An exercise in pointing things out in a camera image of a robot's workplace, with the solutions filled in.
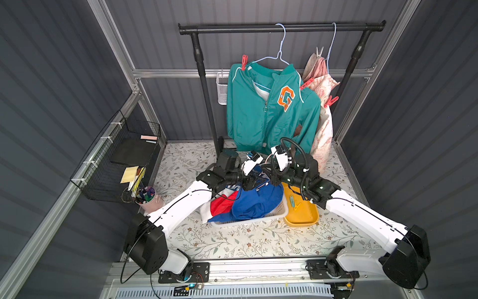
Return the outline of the blue red white jacket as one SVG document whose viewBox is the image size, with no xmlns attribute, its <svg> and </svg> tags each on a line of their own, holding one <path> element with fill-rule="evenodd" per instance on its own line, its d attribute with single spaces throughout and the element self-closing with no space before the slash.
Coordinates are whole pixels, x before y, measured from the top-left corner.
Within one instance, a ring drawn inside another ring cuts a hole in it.
<svg viewBox="0 0 478 299">
<path fill-rule="evenodd" d="M 262 218 L 276 208 L 284 195 L 282 185 L 270 182 L 260 189 L 244 191 L 241 169 L 223 170 L 218 166 L 200 173 L 196 180 L 212 190 L 212 197 L 200 207 L 205 223 L 225 223 Z"/>
</svg>

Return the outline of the teal clothespin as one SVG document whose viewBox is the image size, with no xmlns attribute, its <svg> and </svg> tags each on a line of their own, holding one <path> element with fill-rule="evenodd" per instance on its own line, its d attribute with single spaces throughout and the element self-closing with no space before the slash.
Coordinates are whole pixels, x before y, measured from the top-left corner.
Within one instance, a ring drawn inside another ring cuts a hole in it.
<svg viewBox="0 0 478 299">
<path fill-rule="evenodd" d="M 293 196 L 290 196 L 290 204 L 292 208 L 295 208 L 296 204 L 295 204 L 295 199 Z"/>
</svg>

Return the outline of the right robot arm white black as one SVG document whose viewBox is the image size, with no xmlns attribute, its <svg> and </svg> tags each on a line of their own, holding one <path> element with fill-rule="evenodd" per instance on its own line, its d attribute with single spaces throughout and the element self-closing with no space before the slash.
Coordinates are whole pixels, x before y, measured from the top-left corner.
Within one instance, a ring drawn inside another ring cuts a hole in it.
<svg viewBox="0 0 478 299">
<path fill-rule="evenodd" d="M 301 200 L 334 213 L 372 238 L 381 252 L 356 253 L 338 245 L 324 263 L 330 277 L 347 272 L 370 272 L 387 276 L 404 289 L 415 289 L 431 262 L 428 237 L 417 225 L 397 223 L 354 199 L 337 184 L 321 178 L 310 155 L 286 159 L 282 168 L 276 159 L 261 169 L 274 185 L 285 183 L 299 189 Z"/>
</svg>

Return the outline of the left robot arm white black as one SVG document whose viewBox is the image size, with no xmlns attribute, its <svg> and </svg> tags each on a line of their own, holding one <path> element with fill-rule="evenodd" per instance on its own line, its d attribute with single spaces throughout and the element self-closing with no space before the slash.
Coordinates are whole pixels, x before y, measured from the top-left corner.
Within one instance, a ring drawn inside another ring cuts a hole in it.
<svg viewBox="0 0 478 299">
<path fill-rule="evenodd" d="M 196 209 L 206 223 L 258 219 L 275 209 L 281 196 L 271 194 L 273 187 L 260 168 L 264 157 L 252 151 L 241 165 L 238 157 L 237 152 L 224 150 L 212 167 L 170 203 L 147 215 L 135 215 L 123 248 L 127 259 L 148 275 L 166 270 L 188 278 L 192 259 L 182 250 L 170 249 L 167 239 Z"/>
</svg>

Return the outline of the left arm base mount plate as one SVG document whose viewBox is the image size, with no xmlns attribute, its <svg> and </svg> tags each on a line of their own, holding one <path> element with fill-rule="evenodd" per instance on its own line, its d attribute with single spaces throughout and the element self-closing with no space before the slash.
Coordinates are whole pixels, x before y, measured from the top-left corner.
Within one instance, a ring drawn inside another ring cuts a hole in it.
<svg viewBox="0 0 478 299">
<path fill-rule="evenodd" d="M 206 283 L 209 281 L 210 263 L 191 262 L 180 274 L 173 274 L 170 271 L 159 272 L 159 284 L 185 284 L 185 283 Z"/>
</svg>

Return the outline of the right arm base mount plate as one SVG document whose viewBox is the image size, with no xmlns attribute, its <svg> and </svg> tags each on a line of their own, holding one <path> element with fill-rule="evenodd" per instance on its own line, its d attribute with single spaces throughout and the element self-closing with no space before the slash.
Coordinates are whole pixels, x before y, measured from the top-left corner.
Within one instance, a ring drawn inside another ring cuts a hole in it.
<svg viewBox="0 0 478 299">
<path fill-rule="evenodd" d="M 337 262 L 326 259 L 309 259 L 306 261 L 305 270 L 310 279 L 351 279 L 360 277 L 358 271 L 345 271 Z"/>
</svg>

